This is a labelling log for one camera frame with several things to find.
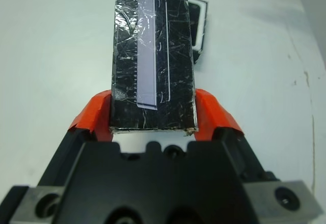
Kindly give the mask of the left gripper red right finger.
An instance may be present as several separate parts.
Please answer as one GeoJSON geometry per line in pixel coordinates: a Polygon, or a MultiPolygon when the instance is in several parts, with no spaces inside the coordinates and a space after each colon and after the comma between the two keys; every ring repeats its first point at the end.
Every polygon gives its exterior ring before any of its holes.
{"type": "Polygon", "coordinates": [[[196,89],[197,141],[219,142],[242,182],[274,181],[275,175],[265,171],[245,138],[242,129],[208,91],[196,89]]]}

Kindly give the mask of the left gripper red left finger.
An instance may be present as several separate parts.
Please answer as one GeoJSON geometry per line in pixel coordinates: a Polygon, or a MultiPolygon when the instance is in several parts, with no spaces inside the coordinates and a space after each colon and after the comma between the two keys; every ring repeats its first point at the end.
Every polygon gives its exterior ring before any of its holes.
{"type": "Polygon", "coordinates": [[[63,186],[68,180],[85,142],[111,142],[110,107],[112,92],[93,96],[75,117],[44,171],[39,186],[63,186]]]}

